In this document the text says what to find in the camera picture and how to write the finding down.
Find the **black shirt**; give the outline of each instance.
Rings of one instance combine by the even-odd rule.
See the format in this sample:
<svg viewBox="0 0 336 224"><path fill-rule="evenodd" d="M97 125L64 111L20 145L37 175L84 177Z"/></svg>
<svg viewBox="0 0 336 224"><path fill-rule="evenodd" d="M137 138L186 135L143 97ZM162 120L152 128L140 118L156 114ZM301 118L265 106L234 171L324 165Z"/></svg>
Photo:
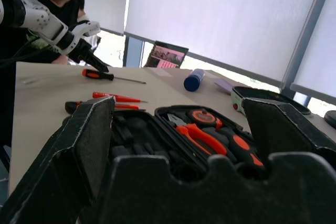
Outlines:
<svg viewBox="0 0 336 224"><path fill-rule="evenodd" d="M56 6L50 0L38 0L49 8L50 12L58 17L68 26L77 22L79 5L76 0L69 1L63 7ZM0 26L0 59L11 58L15 52L31 39L33 35L28 29L8 28ZM38 50L46 44L40 39L22 52L21 56ZM51 63L59 57L59 53L54 51L44 51L38 56L27 59L29 62ZM0 146L2 144L10 145L12 139L12 125L14 112L14 94L15 94L15 75L16 64L11 64L6 68L0 68Z"/></svg>

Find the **purple eraser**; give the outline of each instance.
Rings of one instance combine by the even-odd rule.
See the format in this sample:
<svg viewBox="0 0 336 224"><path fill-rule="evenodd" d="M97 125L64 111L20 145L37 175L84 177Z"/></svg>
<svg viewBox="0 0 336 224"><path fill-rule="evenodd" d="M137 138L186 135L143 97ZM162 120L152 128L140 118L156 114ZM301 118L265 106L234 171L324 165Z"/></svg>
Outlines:
<svg viewBox="0 0 336 224"><path fill-rule="evenodd" d="M224 79L221 79L221 78L218 78L218 79L215 80L214 83L217 86L219 86L222 90L224 90L226 93L231 94L233 86L228 81L226 81Z"/></svg>

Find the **white table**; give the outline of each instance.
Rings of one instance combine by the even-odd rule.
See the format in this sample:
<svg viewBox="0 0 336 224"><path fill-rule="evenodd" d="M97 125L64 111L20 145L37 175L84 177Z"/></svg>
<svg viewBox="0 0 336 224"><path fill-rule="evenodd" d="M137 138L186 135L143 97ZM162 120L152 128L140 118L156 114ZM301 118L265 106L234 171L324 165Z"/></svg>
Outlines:
<svg viewBox="0 0 336 224"><path fill-rule="evenodd" d="M91 80L81 75L82 67L18 63L12 157L9 174L9 193L33 163L50 136L68 116L64 109L66 101L89 100L92 92L121 94L148 101L140 103L149 113L162 106L176 104L203 105L215 109L249 131L246 118L232 107L231 98L223 93L213 81L221 75L209 71L196 92L188 92L183 80L189 70L111 68L117 77L146 81L138 84L123 80ZM235 86L240 83L227 79ZM319 116L309 120L336 141L336 130Z"/></svg>

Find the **screwdriver shaft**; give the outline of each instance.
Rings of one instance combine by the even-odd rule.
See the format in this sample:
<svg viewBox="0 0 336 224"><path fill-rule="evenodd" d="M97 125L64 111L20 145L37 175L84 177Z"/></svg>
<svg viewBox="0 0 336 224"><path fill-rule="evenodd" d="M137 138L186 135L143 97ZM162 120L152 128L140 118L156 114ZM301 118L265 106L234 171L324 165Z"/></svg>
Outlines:
<svg viewBox="0 0 336 224"><path fill-rule="evenodd" d="M116 77L116 76L114 76L114 78L119 79L119 80L133 81L133 82L137 82L137 83L141 83L141 84L147 84L145 81L132 80L132 79L121 78L121 77Z"/></svg>

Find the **robotic arm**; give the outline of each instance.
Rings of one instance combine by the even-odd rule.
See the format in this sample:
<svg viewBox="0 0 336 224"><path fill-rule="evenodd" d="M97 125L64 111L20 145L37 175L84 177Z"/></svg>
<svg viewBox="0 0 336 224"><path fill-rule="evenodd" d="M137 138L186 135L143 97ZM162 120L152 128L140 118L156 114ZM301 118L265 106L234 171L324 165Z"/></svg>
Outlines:
<svg viewBox="0 0 336 224"><path fill-rule="evenodd" d="M84 60L99 71L109 71L107 65L93 54L91 45L81 38L100 32L98 22L87 22L70 31L38 0L0 0L0 25L28 28L73 61Z"/></svg>

